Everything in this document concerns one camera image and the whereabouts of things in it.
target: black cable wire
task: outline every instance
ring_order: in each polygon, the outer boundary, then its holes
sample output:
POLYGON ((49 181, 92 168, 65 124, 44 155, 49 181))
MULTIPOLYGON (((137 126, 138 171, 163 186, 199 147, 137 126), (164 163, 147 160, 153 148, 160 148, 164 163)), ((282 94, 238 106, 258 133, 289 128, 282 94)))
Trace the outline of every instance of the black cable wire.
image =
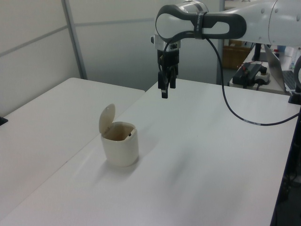
POLYGON ((258 86, 257 86, 257 88, 256 88, 256 91, 258 91, 259 90, 259 87, 261 86, 261 83, 259 82, 258 83, 258 86))
POLYGON ((277 210, 275 209, 275 226, 277 226, 278 216, 277 216, 277 210))
POLYGON ((279 122, 275 122, 275 123, 257 123, 257 122, 253 122, 253 121, 249 121, 249 120, 246 120, 242 117, 240 117, 239 115, 237 115, 232 109, 231 107, 229 106, 229 103, 227 101, 227 98, 226 98, 226 94, 225 94, 225 87, 224 87, 224 76, 223 76, 223 71, 222 71, 222 60, 221 60, 221 57, 217 51, 217 49, 215 48, 214 44, 209 40, 209 39, 206 39, 209 44, 212 46, 212 48, 214 49, 216 55, 217 55, 217 58, 218 58, 218 61, 219 61, 219 64, 220 64, 220 69, 221 69, 221 81, 222 81, 222 95, 224 97, 224 100, 225 100, 225 103, 228 107, 228 109, 232 112, 232 114, 234 114, 237 118, 239 118, 240 120, 242 121, 245 121, 247 123, 250 123, 250 124, 253 124, 253 125, 257 125, 257 126, 275 126, 275 125, 279 125, 279 124, 282 124, 282 123, 285 123, 287 121, 290 121, 296 117, 298 117, 299 115, 301 115, 301 112, 293 115, 292 117, 289 117, 288 119, 285 119, 283 121, 279 121, 279 122))

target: table surface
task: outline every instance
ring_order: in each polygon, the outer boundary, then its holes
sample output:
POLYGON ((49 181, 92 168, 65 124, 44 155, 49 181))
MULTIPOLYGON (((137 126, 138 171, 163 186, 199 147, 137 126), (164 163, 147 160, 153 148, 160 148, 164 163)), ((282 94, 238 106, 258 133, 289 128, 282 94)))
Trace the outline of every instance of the table surface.
MULTIPOLYGON (((254 56, 254 52, 255 52, 255 48, 252 49, 250 54, 244 60, 244 63, 252 61, 252 57, 254 56)), ((279 59, 280 59, 282 71, 289 70, 289 66, 292 62, 292 54, 293 54, 293 48, 292 47, 286 47, 285 53, 280 56, 279 59)), ((261 62, 256 61, 253 64, 261 64, 261 62)), ((268 62, 263 62, 262 66, 266 67, 267 72, 269 73, 269 64, 268 64, 268 62)), ((268 85, 262 85, 262 86, 259 87, 258 90, 263 91, 263 92, 287 95, 287 93, 285 93, 282 90, 282 88, 279 86, 278 82, 274 79, 274 77, 272 75, 270 75, 269 80, 270 81, 269 81, 268 85)), ((242 88, 241 85, 233 84, 233 79, 230 80, 229 86, 242 88)), ((256 90, 257 86, 258 86, 258 84, 254 84, 253 86, 248 86, 247 89, 256 90)))
POLYGON ((97 134, 102 110, 119 116, 144 91, 68 79, 5 118, 0 127, 0 220, 97 134))
MULTIPOLYGON (((225 91, 252 121, 300 109, 285 95, 225 91)), ((98 135, 0 225, 270 225, 296 119, 248 124, 221 86, 177 80, 168 99, 155 84, 116 120, 138 129, 135 165, 110 165, 98 135)))

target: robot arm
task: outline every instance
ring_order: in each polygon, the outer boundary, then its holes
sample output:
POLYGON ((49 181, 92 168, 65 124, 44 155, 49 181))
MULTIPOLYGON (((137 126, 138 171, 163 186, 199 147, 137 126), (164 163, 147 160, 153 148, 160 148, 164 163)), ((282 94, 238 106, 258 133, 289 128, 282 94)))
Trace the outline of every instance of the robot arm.
MULTIPOLYGON (((300 9, 300 0, 258 0, 246 7, 219 13, 209 13, 197 0, 162 7, 152 38, 162 66, 158 74, 162 97, 167 98, 169 82, 173 84, 171 88, 175 88, 179 63, 179 55, 175 52, 179 52, 181 39, 236 39, 271 45, 301 45, 300 9)), ((301 79, 297 77, 295 75, 301 89, 301 79)))

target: white wall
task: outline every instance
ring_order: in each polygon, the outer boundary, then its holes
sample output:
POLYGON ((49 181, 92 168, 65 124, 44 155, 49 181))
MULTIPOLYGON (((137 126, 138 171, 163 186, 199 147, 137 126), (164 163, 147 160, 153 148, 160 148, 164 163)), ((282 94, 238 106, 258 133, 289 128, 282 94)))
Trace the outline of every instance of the white wall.
POLYGON ((0 0, 0 116, 79 77, 61 0, 0 0))
MULTIPOLYGON (((154 34, 154 17, 162 2, 69 1, 89 80, 144 90, 157 81, 157 51, 150 36, 154 34)), ((220 11, 224 5, 223 0, 204 3, 209 11, 220 11)), ((183 41, 179 78, 216 83, 216 71, 217 59, 206 41, 183 41)))

